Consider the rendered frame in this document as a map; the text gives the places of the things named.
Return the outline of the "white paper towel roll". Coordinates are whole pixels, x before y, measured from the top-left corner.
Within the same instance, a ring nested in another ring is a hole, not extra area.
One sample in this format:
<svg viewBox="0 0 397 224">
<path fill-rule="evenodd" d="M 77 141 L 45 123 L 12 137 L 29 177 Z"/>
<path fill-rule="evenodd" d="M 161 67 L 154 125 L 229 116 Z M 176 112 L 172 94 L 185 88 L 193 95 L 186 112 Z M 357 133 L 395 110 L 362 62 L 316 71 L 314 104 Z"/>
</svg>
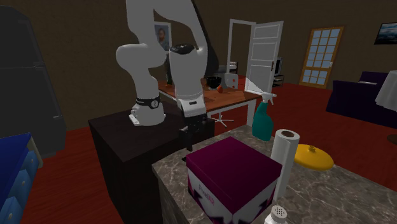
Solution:
<svg viewBox="0 0 397 224">
<path fill-rule="evenodd" d="M 281 174 L 275 186 L 275 201 L 286 191 L 299 140 L 300 135 L 292 130 L 279 129 L 275 133 L 271 159 L 282 165 Z"/>
</svg>

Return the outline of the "dark purple sofa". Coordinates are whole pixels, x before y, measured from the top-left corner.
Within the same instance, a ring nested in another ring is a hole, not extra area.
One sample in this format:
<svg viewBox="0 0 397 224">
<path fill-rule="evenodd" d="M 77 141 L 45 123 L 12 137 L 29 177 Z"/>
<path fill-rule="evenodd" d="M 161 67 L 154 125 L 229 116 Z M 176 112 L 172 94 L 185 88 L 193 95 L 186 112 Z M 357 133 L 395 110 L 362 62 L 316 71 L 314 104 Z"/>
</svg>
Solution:
<svg viewBox="0 0 397 224">
<path fill-rule="evenodd" d="M 358 82 L 333 81 L 326 111 L 397 129 L 397 112 L 376 104 L 386 73 L 364 71 Z"/>
</svg>

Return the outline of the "television on black stand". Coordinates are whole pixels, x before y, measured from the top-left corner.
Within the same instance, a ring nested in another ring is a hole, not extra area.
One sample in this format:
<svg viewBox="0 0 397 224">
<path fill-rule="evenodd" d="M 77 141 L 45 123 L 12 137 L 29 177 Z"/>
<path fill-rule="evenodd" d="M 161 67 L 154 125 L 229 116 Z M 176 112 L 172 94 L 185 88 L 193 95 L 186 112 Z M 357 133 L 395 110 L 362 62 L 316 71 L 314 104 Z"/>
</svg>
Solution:
<svg viewBox="0 0 397 224">
<path fill-rule="evenodd" d="M 281 74 L 282 58 L 278 57 L 275 64 L 273 87 L 281 87 L 284 83 L 284 75 Z"/>
</svg>

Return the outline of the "white panel door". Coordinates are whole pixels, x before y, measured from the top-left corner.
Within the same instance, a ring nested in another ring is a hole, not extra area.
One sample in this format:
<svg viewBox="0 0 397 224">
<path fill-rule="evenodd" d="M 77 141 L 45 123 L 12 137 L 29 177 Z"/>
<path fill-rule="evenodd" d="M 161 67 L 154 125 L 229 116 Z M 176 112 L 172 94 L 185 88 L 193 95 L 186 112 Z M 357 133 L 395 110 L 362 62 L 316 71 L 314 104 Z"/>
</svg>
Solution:
<svg viewBox="0 0 397 224">
<path fill-rule="evenodd" d="M 256 24 L 250 21 L 230 19 L 226 71 L 230 71 L 233 24 L 251 27 L 244 90 L 252 94 L 270 93 L 274 82 L 275 67 L 282 36 L 283 21 Z"/>
</svg>

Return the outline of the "dark tall cabinet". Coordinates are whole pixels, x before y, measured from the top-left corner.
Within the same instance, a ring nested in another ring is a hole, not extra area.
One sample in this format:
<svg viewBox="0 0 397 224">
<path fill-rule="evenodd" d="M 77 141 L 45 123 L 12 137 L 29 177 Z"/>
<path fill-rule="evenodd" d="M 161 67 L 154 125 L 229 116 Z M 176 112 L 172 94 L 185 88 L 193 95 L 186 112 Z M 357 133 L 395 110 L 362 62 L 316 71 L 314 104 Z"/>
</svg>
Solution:
<svg viewBox="0 0 397 224">
<path fill-rule="evenodd" d="M 0 5 L 0 137 L 27 132 L 43 158 L 64 149 L 66 124 L 31 21 Z"/>
</svg>

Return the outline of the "black bowl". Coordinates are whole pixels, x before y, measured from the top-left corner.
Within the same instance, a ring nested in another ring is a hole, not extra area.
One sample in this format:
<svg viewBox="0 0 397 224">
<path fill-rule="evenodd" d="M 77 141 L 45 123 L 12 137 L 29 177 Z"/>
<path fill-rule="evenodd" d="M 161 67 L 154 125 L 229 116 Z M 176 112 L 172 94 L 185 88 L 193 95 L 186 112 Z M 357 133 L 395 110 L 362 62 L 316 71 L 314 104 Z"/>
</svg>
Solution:
<svg viewBox="0 0 397 224">
<path fill-rule="evenodd" d="M 211 76 L 206 78 L 206 85 L 209 90 L 216 90 L 221 85 L 221 77 Z"/>
</svg>

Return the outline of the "blue chest of drawers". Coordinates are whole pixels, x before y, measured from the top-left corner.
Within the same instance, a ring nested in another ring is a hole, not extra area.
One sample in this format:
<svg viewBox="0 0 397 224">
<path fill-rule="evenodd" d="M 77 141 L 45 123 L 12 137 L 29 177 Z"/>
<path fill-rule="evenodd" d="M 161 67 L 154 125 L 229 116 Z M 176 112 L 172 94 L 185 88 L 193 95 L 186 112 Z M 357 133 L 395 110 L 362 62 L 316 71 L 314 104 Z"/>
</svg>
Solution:
<svg viewBox="0 0 397 224">
<path fill-rule="evenodd" d="M 42 165 L 29 132 L 0 138 L 0 224 L 20 224 Z"/>
</svg>

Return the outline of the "white shaker bottle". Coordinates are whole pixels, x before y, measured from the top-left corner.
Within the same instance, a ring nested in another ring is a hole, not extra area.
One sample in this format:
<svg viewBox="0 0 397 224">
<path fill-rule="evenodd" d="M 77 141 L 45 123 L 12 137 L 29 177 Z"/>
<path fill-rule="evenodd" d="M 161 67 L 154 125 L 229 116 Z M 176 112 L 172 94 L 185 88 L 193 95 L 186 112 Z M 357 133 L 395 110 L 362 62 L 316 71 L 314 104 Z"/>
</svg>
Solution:
<svg viewBox="0 0 397 224">
<path fill-rule="evenodd" d="M 273 206 L 270 214 L 265 218 L 264 224 L 288 224 L 287 211 L 281 206 Z"/>
</svg>

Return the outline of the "office chair with white base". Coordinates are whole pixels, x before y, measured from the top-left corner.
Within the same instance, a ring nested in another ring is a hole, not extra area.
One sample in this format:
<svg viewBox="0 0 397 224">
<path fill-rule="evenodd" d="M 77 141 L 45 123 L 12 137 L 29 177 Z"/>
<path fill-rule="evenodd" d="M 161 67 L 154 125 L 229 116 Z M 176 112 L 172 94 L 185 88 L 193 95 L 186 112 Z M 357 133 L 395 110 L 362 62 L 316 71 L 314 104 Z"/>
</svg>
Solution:
<svg viewBox="0 0 397 224">
<path fill-rule="evenodd" d="M 227 88 L 227 86 L 225 85 L 225 73 L 227 71 L 227 66 L 226 65 L 221 65 L 219 66 L 218 70 L 212 75 L 212 76 L 219 76 L 221 77 L 221 85 L 223 87 L 223 90 Z M 225 126 L 225 128 L 227 128 L 227 125 L 225 124 L 225 122 L 234 122 L 234 120 L 224 120 L 223 119 L 223 115 L 221 114 L 221 112 L 218 113 L 218 118 L 214 119 L 215 122 L 219 122 L 222 125 Z"/>
</svg>

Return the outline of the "purple and white box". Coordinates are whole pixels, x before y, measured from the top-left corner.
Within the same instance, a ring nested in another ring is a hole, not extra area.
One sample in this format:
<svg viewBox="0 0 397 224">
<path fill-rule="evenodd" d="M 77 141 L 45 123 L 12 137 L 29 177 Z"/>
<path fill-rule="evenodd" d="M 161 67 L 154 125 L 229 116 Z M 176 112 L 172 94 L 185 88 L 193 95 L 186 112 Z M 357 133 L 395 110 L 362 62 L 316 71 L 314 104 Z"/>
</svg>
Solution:
<svg viewBox="0 0 397 224">
<path fill-rule="evenodd" d="M 251 224 L 271 205 L 282 165 L 227 137 L 186 156 L 188 191 L 213 224 Z"/>
</svg>

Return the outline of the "dark robot stand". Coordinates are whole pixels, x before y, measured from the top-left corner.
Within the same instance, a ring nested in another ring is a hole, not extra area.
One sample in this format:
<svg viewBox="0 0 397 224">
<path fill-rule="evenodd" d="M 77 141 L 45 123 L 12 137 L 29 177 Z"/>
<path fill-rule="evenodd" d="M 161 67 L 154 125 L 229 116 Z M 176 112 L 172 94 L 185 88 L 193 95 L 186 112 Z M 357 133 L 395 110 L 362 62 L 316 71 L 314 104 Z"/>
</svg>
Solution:
<svg viewBox="0 0 397 224">
<path fill-rule="evenodd" d="M 163 224 L 158 179 L 152 165 L 185 147 L 179 108 L 164 102 L 165 120 L 136 127 L 130 111 L 89 120 L 109 196 L 124 224 Z"/>
</svg>

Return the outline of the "white box with red dots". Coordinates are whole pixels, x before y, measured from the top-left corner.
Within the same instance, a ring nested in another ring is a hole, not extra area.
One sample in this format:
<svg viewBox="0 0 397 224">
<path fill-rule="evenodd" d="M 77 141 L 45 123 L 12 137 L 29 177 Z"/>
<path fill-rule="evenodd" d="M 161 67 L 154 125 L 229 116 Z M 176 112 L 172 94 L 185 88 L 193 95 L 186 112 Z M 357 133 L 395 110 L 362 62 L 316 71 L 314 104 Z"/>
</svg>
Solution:
<svg viewBox="0 0 397 224">
<path fill-rule="evenodd" d="M 239 75 L 235 73 L 225 73 L 225 85 L 228 88 L 238 89 Z"/>
</svg>

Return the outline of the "framed portrait picture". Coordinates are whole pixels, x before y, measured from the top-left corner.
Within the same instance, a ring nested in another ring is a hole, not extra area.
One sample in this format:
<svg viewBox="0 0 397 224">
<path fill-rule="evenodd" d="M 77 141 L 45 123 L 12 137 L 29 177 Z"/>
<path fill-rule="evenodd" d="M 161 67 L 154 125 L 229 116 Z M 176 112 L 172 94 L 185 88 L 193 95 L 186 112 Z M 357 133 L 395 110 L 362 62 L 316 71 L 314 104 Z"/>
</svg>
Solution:
<svg viewBox="0 0 397 224">
<path fill-rule="evenodd" d="M 171 24 L 167 22 L 155 22 L 155 34 L 161 47 L 168 52 L 172 46 Z"/>
</svg>

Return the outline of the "wooden table with white legs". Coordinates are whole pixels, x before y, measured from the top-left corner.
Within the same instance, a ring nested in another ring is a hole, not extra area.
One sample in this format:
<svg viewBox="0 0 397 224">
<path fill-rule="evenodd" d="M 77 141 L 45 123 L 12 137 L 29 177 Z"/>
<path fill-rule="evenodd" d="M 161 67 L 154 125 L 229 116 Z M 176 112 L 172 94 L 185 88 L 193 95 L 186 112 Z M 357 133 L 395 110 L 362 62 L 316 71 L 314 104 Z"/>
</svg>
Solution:
<svg viewBox="0 0 397 224">
<path fill-rule="evenodd" d="M 247 108 L 247 125 L 252 126 L 255 106 L 257 99 L 261 99 L 260 95 L 245 92 L 237 89 L 226 88 L 222 93 L 217 90 L 209 90 L 205 85 L 205 79 L 201 79 L 201 84 L 204 91 L 204 102 L 207 108 L 207 116 L 219 114 L 222 112 L 248 106 Z"/>
</svg>

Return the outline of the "white draped cloth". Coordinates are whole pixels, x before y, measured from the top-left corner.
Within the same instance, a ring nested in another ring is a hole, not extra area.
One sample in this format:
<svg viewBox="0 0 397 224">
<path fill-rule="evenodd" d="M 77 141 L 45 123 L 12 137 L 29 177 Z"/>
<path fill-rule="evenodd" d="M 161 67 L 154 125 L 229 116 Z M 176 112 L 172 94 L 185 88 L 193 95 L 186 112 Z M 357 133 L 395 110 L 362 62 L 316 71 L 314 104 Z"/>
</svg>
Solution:
<svg viewBox="0 0 397 224">
<path fill-rule="evenodd" d="M 388 73 L 375 102 L 379 106 L 397 112 L 397 70 Z"/>
</svg>

